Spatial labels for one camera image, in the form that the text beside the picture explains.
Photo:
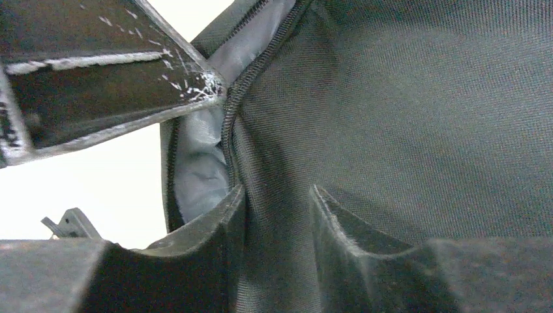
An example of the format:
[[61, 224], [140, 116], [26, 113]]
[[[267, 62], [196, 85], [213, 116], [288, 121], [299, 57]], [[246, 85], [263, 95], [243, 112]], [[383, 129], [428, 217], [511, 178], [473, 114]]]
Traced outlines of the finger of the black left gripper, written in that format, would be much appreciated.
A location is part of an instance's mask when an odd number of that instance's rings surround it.
[[224, 80], [147, 1], [1, 2], [1, 166], [220, 103]]

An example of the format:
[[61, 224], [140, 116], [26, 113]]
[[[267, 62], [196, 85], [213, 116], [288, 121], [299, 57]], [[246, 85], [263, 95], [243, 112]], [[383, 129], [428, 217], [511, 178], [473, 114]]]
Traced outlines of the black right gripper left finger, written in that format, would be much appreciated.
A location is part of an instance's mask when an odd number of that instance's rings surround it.
[[1, 242], [2, 312], [235, 312], [241, 185], [142, 250], [102, 239]]

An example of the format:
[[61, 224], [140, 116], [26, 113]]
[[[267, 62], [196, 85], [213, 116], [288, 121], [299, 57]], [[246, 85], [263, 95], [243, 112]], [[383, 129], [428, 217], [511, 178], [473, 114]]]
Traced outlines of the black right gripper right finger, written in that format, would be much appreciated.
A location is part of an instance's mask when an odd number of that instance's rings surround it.
[[310, 215], [323, 312], [551, 312], [552, 239], [431, 239], [375, 230], [318, 186]]

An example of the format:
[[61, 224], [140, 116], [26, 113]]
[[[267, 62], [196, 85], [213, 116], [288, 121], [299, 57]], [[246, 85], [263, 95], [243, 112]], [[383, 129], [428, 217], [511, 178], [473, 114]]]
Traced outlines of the black student backpack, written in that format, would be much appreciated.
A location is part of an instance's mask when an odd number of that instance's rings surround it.
[[230, 88], [169, 182], [186, 221], [244, 188], [235, 312], [323, 312], [312, 186], [411, 246], [552, 239], [551, 1], [236, 1], [192, 44]]

